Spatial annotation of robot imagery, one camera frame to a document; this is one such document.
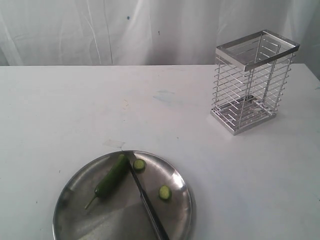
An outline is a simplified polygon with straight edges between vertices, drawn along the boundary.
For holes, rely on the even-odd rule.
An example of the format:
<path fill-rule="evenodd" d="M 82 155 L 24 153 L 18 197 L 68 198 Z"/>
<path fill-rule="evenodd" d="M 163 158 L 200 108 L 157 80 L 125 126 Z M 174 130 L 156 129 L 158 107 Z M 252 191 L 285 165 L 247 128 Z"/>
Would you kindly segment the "green cucumber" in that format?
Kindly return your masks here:
<path fill-rule="evenodd" d="M 112 166 L 110 171 L 102 178 L 102 180 L 95 187 L 94 196 L 84 207 L 84 209 L 87 210 L 96 198 L 107 198 L 118 186 L 118 184 L 123 180 L 123 178 L 128 172 L 128 168 L 128 158 L 124 154 L 120 154 L 116 163 Z"/>

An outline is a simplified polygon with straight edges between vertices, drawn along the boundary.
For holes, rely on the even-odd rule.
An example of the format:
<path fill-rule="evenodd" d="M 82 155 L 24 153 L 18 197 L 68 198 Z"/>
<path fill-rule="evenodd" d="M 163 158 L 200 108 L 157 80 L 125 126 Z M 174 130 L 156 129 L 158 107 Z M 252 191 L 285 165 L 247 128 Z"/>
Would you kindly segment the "round steel plate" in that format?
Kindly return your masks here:
<path fill-rule="evenodd" d="M 138 150 L 127 150 L 129 160 L 145 161 L 137 177 L 147 193 L 168 236 L 172 240 L 192 238 L 196 208 L 194 196 L 178 170 L 167 160 Z M 107 198 L 94 196 L 101 179 L 118 159 L 118 152 L 103 155 L 82 167 L 60 193 L 53 214 L 53 237 L 56 240 L 154 240 L 140 192 L 130 172 Z M 159 188 L 167 185 L 171 198 L 159 198 Z"/>

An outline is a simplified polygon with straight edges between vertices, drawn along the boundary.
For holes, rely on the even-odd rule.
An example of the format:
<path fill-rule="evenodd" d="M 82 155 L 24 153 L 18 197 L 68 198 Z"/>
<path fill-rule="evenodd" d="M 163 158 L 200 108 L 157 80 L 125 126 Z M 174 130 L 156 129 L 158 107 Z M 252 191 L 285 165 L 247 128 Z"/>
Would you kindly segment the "black knife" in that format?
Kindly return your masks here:
<path fill-rule="evenodd" d="M 159 216 L 157 215 L 155 208 L 153 207 L 146 191 L 144 190 L 142 184 L 139 181 L 139 178 L 138 178 L 133 166 L 130 163 L 129 152 L 128 151 L 121 151 L 121 154 L 123 154 L 128 159 L 128 168 L 129 168 L 131 175 L 137 185 L 137 188 L 140 193 L 141 201 L 144 205 L 146 214 L 148 215 L 148 219 L 150 221 L 150 224 L 152 225 L 152 228 L 153 228 L 153 231 L 154 231 L 156 238 L 158 240 L 170 240 Z"/>

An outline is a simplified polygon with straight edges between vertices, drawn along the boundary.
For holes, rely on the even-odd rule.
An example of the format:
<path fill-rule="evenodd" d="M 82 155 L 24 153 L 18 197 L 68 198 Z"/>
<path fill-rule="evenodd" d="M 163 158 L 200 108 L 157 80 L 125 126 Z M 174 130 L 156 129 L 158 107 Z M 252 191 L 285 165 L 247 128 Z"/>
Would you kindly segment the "cucumber slice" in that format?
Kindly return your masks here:
<path fill-rule="evenodd" d="M 137 158 L 134 162 L 133 162 L 133 169 L 137 172 L 141 172 L 145 169 L 146 167 L 146 163 L 143 159 Z"/>

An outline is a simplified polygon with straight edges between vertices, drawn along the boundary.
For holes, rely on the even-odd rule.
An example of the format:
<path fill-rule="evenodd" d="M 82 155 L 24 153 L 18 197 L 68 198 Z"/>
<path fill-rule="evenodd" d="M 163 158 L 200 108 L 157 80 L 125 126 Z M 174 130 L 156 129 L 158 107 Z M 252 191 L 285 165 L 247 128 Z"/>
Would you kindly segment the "cucumber slice plate right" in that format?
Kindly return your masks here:
<path fill-rule="evenodd" d="M 158 196 L 160 199 L 164 201 L 169 200 L 172 196 L 172 191 L 170 187 L 167 185 L 162 185 L 158 190 Z"/>

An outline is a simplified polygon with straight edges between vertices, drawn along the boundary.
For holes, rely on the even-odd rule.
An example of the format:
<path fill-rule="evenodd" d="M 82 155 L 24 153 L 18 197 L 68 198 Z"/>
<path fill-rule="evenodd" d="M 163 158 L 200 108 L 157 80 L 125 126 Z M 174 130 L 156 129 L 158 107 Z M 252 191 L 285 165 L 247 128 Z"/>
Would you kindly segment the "white backdrop curtain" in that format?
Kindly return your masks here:
<path fill-rule="evenodd" d="M 303 43 L 317 0 L 3 0 L 0 59 L 31 65 L 208 65 L 270 30 Z"/>

